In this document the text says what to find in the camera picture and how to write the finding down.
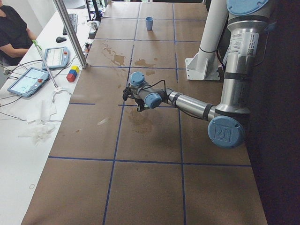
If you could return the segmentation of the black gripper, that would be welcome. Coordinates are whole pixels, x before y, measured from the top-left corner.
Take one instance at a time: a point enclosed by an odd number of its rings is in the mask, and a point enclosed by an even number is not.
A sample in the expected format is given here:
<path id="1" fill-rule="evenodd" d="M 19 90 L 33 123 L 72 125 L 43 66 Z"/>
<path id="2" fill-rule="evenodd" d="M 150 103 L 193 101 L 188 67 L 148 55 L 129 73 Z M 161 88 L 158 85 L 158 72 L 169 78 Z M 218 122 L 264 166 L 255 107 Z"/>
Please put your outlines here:
<path id="1" fill-rule="evenodd" d="M 139 98 L 139 96 L 136 95 L 134 91 L 132 91 L 131 98 L 137 103 L 138 112 L 142 112 L 145 110 L 145 102 L 141 98 Z"/>

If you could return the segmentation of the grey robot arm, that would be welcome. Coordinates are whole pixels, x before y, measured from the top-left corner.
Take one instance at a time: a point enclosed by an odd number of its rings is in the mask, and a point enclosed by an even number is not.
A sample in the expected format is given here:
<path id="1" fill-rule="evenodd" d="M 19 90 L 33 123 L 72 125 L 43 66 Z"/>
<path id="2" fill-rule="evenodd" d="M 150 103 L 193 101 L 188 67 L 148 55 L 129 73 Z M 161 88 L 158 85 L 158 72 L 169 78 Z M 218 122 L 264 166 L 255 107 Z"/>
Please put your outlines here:
<path id="1" fill-rule="evenodd" d="M 259 36 L 267 28 L 276 4 L 275 0 L 211 2 L 199 51 L 186 59 L 186 73 L 189 80 L 219 80 L 217 50 L 221 34 L 227 28 L 231 35 L 218 105 L 170 88 L 157 89 L 146 82 L 141 72 L 130 75 L 123 99 L 135 100 L 140 112 L 161 103 L 172 105 L 194 118 L 208 121 L 208 135 L 215 145 L 225 149 L 240 146 L 248 127 L 248 95 Z"/>

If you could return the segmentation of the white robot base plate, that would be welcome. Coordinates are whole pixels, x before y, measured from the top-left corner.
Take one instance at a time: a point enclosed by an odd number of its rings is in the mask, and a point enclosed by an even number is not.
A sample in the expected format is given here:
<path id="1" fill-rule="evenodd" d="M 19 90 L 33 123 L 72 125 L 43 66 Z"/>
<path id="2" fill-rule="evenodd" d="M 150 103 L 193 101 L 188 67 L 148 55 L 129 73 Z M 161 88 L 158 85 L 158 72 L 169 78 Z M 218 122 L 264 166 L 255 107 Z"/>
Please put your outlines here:
<path id="1" fill-rule="evenodd" d="M 193 58 L 185 59 L 187 79 L 220 80 L 216 51 L 228 14 L 226 0 L 211 1 L 199 51 Z"/>

